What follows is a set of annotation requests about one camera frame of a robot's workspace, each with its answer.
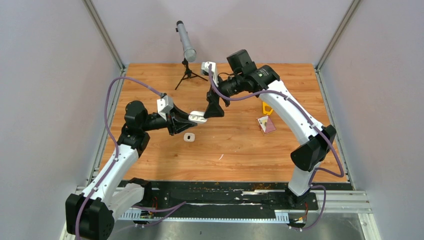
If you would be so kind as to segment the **white oval earbud case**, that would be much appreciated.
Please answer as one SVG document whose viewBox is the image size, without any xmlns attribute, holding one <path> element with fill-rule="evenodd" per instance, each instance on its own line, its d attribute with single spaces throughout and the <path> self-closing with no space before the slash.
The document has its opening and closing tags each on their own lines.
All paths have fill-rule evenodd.
<svg viewBox="0 0 424 240">
<path fill-rule="evenodd" d="M 203 111 L 190 112 L 190 114 L 188 115 L 188 119 L 197 124 L 204 124 L 207 122 L 207 119 L 205 118 L 205 112 Z"/>
</svg>

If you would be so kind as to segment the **white gold-trimmed earbud case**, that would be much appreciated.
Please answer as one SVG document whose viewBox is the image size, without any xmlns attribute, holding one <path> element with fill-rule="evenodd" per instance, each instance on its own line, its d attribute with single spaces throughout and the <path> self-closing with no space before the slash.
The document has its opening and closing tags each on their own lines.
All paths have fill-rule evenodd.
<svg viewBox="0 0 424 240">
<path fill-rule="evenodd" d="M 196 139 L 196 135 L 194 133 L 187 132 L 183 136 L 183 140 L 188 143 L 194 142 Z"/>
</svg>

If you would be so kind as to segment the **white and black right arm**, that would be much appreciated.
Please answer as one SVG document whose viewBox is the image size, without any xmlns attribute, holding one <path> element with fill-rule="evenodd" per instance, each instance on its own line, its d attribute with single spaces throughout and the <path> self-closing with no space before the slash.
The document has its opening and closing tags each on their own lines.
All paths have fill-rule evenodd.
<svg viewBox="0 0 424 240">
<path fill-rule="evenodd" d="M 324 126 L 309 114 L 286 88 L 283 80 L 269 65 L 257 67 L 247 50 L 239 50 L 227 57 L 232 75 L 227 80 L 218 76 L 214 62 L 203 62 L 201 70 L 209 77 L 210 90 L 206 95 L 208 106 L 204 118 L 218 118 L 225 115 L 220 106 L 231 101 L 241 101 L 237 94 L 248 92 L 246 99 L 258 97 L 268 104 L 286 123 L 300 146 L 291 154 L 295 167 L 285 195 L 286 204 L 298 209 L 306 201 L 305 194 L 311 188 L 315 170 L 332 150 L 336 130 L 332 125 Z"/>
</svg>

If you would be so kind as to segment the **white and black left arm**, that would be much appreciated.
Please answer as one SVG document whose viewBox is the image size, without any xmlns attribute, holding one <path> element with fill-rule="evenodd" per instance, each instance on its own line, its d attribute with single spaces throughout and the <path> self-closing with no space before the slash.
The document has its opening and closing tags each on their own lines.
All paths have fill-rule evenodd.
<svg viewBox="0 0 424 240">
<path fill-rule="evenodd" d="M 66 230 L 77 238 L 106 240 L 115 222 L 132 206 L 149 206 L 153 201 L 152 185 L 132 178 L 116 193 L 124 175 L 141 157 L 150 141 L 149 131 L 167 129 L 171 136 L 198 124 L 189 114 L 163 97 L 157 100 L 158 111 L 149 113 L 141 101 L 125 107 L 125 123 L 115 143 L 115 150 L 104 168 L 80 193 L 70 194 L 65 201 Z"/>
</svg>

